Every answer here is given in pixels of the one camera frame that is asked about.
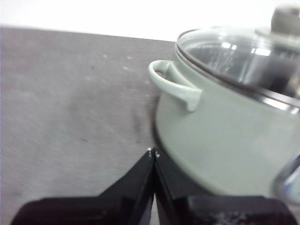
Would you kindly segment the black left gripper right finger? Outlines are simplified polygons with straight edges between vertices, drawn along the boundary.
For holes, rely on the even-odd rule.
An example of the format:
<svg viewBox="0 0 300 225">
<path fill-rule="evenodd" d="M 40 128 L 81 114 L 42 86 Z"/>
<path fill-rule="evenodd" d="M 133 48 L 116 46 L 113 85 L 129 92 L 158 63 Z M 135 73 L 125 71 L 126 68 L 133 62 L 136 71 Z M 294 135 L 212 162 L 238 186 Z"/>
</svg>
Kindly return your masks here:
<svg viewBox="0 0 300 225">
<path fill-rule="evenodd" d="M 218 195 L 154 149 L 155 194 L 162 225 L 292 225 L 293 214 L 274 198 Z"/>
</svg>

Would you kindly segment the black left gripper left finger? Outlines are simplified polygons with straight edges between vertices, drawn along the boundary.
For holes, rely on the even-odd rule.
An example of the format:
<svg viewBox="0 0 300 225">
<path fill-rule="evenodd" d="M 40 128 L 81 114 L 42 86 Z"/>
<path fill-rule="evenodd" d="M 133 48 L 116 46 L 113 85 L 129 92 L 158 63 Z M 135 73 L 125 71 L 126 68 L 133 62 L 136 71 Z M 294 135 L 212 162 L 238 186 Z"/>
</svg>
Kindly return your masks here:
<svg viewBox="0 0 300 225">
<path fill-rule="evenodd" d="M 151 148 L 133 167 L 97 196 L 54 197 L 24 204 L 13 225 L 149 224 L 154 198 Z"/>
</svg>

